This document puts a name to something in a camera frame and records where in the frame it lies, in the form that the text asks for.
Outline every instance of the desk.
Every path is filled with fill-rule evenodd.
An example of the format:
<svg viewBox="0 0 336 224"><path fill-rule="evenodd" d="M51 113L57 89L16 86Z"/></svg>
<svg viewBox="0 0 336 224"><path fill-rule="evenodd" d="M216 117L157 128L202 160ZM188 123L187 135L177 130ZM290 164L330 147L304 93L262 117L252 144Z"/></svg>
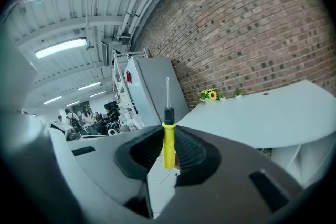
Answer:
<svg viewBox="0 0 336 224"><path fill-rule="evenodd" d="M306 180L311 178L306 170L313 173L321 162L311 167L307 162L299 163L297 156L302 154L300 157L304 160L307 154L314 152L316 157L313 158L321 159L318 156L321 156L322 148L322 156L330 154L329 148L334 143L327 136L336 131L336 98L305 80L243 96L239 100L230 98L225 102L200 103L178 125L253 148L273 148L272 159L304 185L303 175ZM323 145L321 142L314 144L322 138L326 139ZM309 150L302 151L302 144L309 145Z"/></svg>

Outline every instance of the yellow flower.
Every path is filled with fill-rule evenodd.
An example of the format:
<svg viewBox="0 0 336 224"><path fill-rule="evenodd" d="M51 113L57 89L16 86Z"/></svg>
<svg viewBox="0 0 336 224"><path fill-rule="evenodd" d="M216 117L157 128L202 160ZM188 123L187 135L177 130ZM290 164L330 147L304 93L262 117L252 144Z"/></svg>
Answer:
<svg viewBox="0 0 336 224"><path fill-rule="evenodd" d="M211 91L211 92L209 93L209 98L210 98L211 100L216 100L216 98L217 98L217 93L216 93L215 91Z"/></svg>

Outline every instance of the ceiling light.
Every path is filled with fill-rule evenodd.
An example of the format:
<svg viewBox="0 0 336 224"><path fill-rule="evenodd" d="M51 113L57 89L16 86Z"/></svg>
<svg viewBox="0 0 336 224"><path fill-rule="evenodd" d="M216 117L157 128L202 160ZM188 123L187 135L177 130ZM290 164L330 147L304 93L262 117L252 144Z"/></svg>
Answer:
<svg viewBox="0 0 336 224"><path fill-rule="evenodd" d="M96 82L94 84L90 84L90 85L87 85L87 86L84 86L84 87L81 87L81 88L78 88L77 90L83 90L83 89L86 89L88 87L92 87L92 86L96 86L96 85L100 85L101 83L100 82Z"/></svg>
<svg viewBox="0 0 336 224"><path fill-rule="evenodd" d="M91 95L90 97L94 97L94 96L99 95L99 94L102 94L102 93L106 93L106 92L96 93L96 94L94 94L94 95Z"/></svg>
<svg viewBox="0 0 336 224"><path fill-rule="evenodd" d="M62 42L56 45L52 45L51 47L39 50L35 52L35 56L38 59L41 59L43 57L46 57L51 54L55 54L57 52L71 49L71 48L76 48L76 47L81 47L81 46L86 46L86 39L85 38L77 38L73 40L68 40L66 42Z"/></svg>
<svg viewBox="0 0 336 224"><path fill-rule="evenodd" d="M67 106L71 106L71 105L73 105L73 104L77 104L77 103L79 103L79 101L76 101L75 103L68 104L68 105L66 105L65 107L67 107Z"/></svg>
<svg viewBox="0 0 336 224"><path fill-rule="evenodd" d="M55 101L55 100L57 100L57 99L60 99L60 98L62 98L63 96L58 96L58 97L55 97L55 98L53 98L53 99L51 99L51 100L49 100L49 101L47 101L47 102L44 102L43 104L49 104L49 103L51 103L51 102L53 102L53 101Z"/></svg>

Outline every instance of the ceiling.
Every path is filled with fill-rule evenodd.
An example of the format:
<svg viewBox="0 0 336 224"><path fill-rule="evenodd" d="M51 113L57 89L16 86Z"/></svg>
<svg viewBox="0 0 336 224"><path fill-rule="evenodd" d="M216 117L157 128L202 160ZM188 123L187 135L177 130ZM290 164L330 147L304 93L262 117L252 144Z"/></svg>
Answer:
<svg viewBox="0 0 336 224"><path fill-rule="evenodd" d="M158 0L151 0L149 14ZM133 3L130 19L124 32L120 31L126 11ZM58 106L87 100L90 95L112 89L111 66L107 66L102 41L129 49L129 39L117 42L117 32L128 34L135 11L143 0L43 0L17 6L6 20L6 27L14 46L36 67L38 76L26 99L25 107L34 112L45 108L44 102L59 95L63 98L49 104ZM68 49L37 59L35 52L56 43L86 37L88 45ZM78 91L77 88L100 81L101 86Z"/></svg>

